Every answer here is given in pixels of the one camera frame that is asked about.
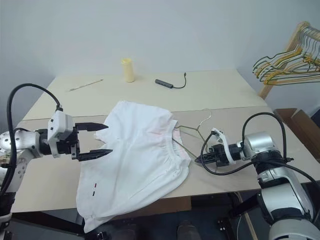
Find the yellow cylindrical container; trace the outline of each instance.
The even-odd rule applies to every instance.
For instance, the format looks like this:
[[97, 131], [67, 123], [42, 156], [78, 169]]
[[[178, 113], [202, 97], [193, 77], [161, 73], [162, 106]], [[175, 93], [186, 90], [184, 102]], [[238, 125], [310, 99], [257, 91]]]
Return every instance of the yellow cylindrical container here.
[[132, 60], [130, 58], [123, 58], [121, 60], [123, 73], [124, 73], [124, 80], [127, 83], [132, 83], [135, 80], [134, 69], [132, 66]]

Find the beige tabletop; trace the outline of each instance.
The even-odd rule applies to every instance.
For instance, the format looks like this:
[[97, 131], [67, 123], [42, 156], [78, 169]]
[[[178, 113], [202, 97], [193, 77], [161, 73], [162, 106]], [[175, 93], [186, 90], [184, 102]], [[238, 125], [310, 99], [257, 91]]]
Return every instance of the beige tabletop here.
[[[241, 138], [241, 129], [245, 120], [258, 112], [270, 112], [267, 106], [237, 107], [214, 110], [194, 110], [174, 112], [174, 117], [181, 125], [197, 127], [200, 121], [212, 117], [201, 126], [201, 133], [208, 136], [215, 127], [221, 129], [229, 143], [235, 143]], [[105, 115], [90, 117], [75, 117], [74, 122], [103, 123]], [[29, 130], [46, 128], [48, 119], [24, 120], [20, 127]], [[247, 126], [247, 133], [267, 131], [282, 151], [282, 136], [277, 121], [269, 116], [259, 116]], [[316, 180], [320, 180], [320, 164], [313, 158], [304, 145], [292, 131], [286, 127], [287, 155], [295, 160], [290, 165], [307, 172]], [[194, 154], [199, 155], [203, 142], [194, 132], [181, 133], [183, 144]], [[99, 148], [102, 143], [94, 139], [93, 132], [80, 132], [80, 148], [82, 152]], [[235, 166], [219, 168], [218, 171], [229, 171], [244, 164], [239, 161]], [[206, 172], [202, 166], [191, 162], [187, 179], [165, 198], [215, 194], [233, 191], [258, 189], [257, 174], [254, 167], [247, 167], [228, 176], [216, 176]], [[12, 212], [43, 211], [69, 209], [76, 207], [76, 194], [80, 174], [80, 163], [71, 160], [69, 155], [61, 158], [45, 156], [30, 162], [21, 187], [16, 194]], [[307, 179], [298, 175], [301, 182]]]
[[[100, 79], [103, 81], [68, 91]], [[235, 69], [187, 72], [186, 86], [182, 89], [160, 86], [155, 84], [155, 79], [175, 86], [185, 82], [183, 72], [137, 75], [134, 82], [125, 82], [121, 75], [59, 76], [47, 89], [73, 117], [108, 115], [120, 100], [171, 112], [266, 106]], [[44, 93], [24, 120], [50, 118], [54, 110], [55, 103]]]

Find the floor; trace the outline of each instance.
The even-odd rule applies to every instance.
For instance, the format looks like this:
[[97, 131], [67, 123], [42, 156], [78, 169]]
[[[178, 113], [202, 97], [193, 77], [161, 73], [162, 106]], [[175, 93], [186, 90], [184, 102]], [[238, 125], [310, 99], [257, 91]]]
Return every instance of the floor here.
[[[243, 193], [242, 197], [250, 197], [253, 193]], [[132, 219], [113, 221], [114, 226], [123, 226], [127, 224], [137, 224], [141, 233], [140, 237], [144, 240], [175, 240], [177, 226], [183, 220], [189, 220], [195, 225], [200, 233], [202, 240], [225, 240], [224, 234], [219, 230], [217, 220], [219, 217], [223, 217], [231, 209], [231, 203], [225, 202], [217, 206], [216, 196], [212, 198], [213, 201], [203, 201], [203, 199], [196, 199], [192, 201], [191, 211], [182, 211], [175, 213], [166, 213], [153, 216], [143, 216]], [[76, 209], [66, 209], [57, 211], [47, 211], [51, 215], [66, 219], [68, 221], [75, 221], [77, 211]], [[269, 226], [262, 218], [260, 209], [254, 209], [250, 212], [250, 217], [256, 234], [259, 240], [267, 240]], [[237, 223], [239, 218], [232, 221], [232, 227], [234, 233], [236, 233]], [[26, 225], [19, 222], [12, 221], [8, 228], [14, 233], [14, 240], [82, 240], [84, 238], [61, 233], [58, 231], [52, 231], [36, 226]], [[241, 219], [239, 224], [238, 240], [250, 240], [251, 235], [244, 218]]]

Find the white wall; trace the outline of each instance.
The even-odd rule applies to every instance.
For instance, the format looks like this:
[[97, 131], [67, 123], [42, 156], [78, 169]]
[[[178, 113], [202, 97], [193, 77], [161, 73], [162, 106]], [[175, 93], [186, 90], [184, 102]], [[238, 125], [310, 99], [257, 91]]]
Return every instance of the white wall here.
[[[320, 29], [318, 0], [1, 0], [0, 128], [9, 91], [47, 86], [56, 75], [239, 69], [255, 88], [253, 63], [284, 49], [301, 21]], [[25, 91], [19, 121], [39, 96]], [[320, 84], [274, 88], [273, 108], [313, 108]]]

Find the wooden clothes rack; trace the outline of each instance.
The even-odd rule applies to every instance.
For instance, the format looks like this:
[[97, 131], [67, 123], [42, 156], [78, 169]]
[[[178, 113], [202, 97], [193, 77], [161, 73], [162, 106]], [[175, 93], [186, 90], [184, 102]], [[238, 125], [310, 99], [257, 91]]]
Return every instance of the wooden clothes rack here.
[[[292, 36], [291, 36], [291, 38], [285, 48], [285, 52], [293, 51], [297, 47], [297, 45], [299, 44], [299, 33], [300, 33], [300, 31], [302, 31], [306, 27], [310, 27], [310, 23], [307, 21], [303, 21], [298, 24], [298, 26], [296, 27], [295, 31], [293, 32], [293, 34], [292, 34]], [[269, 92], [271, 91], [271, 89], [273, 87], [274, 87], [273, 85], [264, 85], [258, 95], [261, 98], [266, 99], [267, 95], [269, 94]]]

